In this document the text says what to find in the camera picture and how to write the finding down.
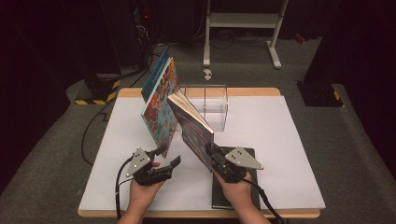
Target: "white table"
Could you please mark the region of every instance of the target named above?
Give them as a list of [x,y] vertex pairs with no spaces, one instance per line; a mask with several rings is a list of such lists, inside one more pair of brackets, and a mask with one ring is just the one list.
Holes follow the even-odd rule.
[[[215,143],[255,148],[256,158],[264,166],[258,171],[259,185],[282,217],[318,217],[325,203],[284,97],[276,89],[265,88],[229,88],[228,93],[225,131],[215,133]],[[143,105],[139,89],[120,91],[78,208],[81,216],[115,217],[114,188],[121,165],[137,147],[156,148],[140,117]],[[234,211],[211,209],[212,174],[183,143],[180,127],[168,157],[156,161],[168,165],[178,155],[181,164],[158,192],[146,217],[235,217]],[[126,179],[127,167],[122,179]],[[121,186],[120,196],[124,210],[129,183]],[[261,203],[262,212],[272,217]]]

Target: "human hand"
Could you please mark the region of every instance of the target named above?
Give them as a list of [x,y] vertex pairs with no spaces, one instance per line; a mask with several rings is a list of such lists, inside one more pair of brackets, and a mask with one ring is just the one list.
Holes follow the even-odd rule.
[[[152,163],[153,167],[158,167],[159,165],[158,162]],[[165,181],[151,186],[140,186],[135,180],[131,180],[128,207],[118,224],[142,223],[143,215],[154,201],[155,195],[164,183]]]
[[[213,173],[220,182],[225,198],[230,202],[243,224],[271,224],[269,220],[253,205],[250,198],[250,184],[245,181],[238,183],[226,183],[221,175],[214,169]],[[251,175],[247,172],[245,179],[251,181]]]
[[[221,177],[221,175],[214,169],[213,173],[220,182],[225,198],[230,202],[234,209],[238,206],[244,206],[246,204],[251,204],[250,198],[250,184],[245,181],[239,181],[238,183],[227,183]],[[251,180],[250,173],[247,172],[245,179]]]

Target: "black book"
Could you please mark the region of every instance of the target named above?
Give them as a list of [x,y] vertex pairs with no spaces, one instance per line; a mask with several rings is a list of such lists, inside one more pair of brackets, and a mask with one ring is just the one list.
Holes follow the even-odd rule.
[[[254,154],[254,149],[253,148],[246,148],[244,149],[247,151],[248,154],[250,154],[252,157],[255,157]],[[257,170],[255,169],[249,169],[250,175],[251,175],[251,181],[253,183],[257,183]],[[250,188],[250,197],[251,201],[253,202],[254,206],[261,210],[260,207],[260,195],[259,192],[251,186]],[[212,184],[212,208],[218,208],[218,209],[230,209],[232,210],[233,207],[231,204],[227,201],[225,198],[222,187],[218,179],[216,178],[215,175],[213,175],[213,184]]]

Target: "dark curtain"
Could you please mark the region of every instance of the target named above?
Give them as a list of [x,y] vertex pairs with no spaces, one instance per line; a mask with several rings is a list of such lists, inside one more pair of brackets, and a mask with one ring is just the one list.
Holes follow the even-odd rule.
[[304,83],[341,83],[364,130],[396,176],[396,16],[390,0],[341,1]]
[[0,193],[69,107],[66,89],[81,80],[58,35],[63,19],[58,1],[0,3]]
[[325,34],[340,0],[289,0],[279,38],[295,34],[316,39]]

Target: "colorful book cover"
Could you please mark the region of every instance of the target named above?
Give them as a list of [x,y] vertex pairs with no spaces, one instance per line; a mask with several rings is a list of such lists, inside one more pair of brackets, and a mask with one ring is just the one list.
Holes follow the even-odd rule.
[[157,147],[167,146],[169,148],[172,142],[177,127],[177,119],[166,98],[177,90],[177,72],[174,60],[170,58],[141,114]]
[[167,101],[181,126],[183,141],[207,167],[209,172],[212,172],[212,158],[206,151],[211,150],[214,146],[214,132],[195,107],[190,102],[185,102],[187,98],[183,99],[184,102],[175,98],[174,94],[168,97]]
[[170,55],[168,49],[164,49],[158,61],[155,63],[154,68],[148,76],[148,80],[142,88],[142,96],[145,102],[148,100],[149,96],[153,92],[155,86],[158,83],[163,69],[165,68],[167,62],[169,61]]

